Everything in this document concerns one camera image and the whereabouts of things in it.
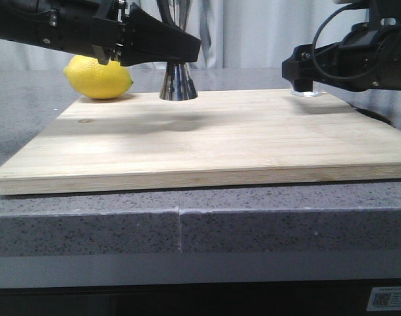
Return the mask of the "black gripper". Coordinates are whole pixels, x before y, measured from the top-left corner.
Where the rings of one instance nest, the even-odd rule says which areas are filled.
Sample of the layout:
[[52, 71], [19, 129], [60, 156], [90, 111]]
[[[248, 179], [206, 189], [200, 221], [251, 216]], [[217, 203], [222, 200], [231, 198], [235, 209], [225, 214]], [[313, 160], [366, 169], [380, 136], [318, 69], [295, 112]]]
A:
[[48, 49], [122, 66], [196, 62], [201, 40], [185, 32], [190, 2], [158, 2], [157, 20], [128, 1], [36, 1], [38, 43]]
[[[340, 79], [322, 74], [316, 64]], [[315, 91], [317, 83], [352, 92], [401, 91], [401, 25], [369, 32], [354, 30], [339, 45], [299, 45], [282, 62], [282, 77], [298, 92]]]

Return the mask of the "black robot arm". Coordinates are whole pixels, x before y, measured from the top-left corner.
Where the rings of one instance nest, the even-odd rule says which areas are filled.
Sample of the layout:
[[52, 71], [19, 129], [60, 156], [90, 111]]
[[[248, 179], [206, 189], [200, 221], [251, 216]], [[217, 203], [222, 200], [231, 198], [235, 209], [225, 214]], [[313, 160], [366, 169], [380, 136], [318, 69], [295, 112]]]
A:
[[[343, 11], [366, 9], [369, 20], [352, 26], [336, 43], [317, 40]], [[311, 44], [294, 48], [282, 62], [282, 77], [295, 92], [311, 92], [316, 82], [347, 90], [401, 91], [401, 1], [345, 1], [316, 31]]]
[[191, 63], [201, 47], [169, 18], [127, 1], [0, 1], [0, 39], [122, 66]]

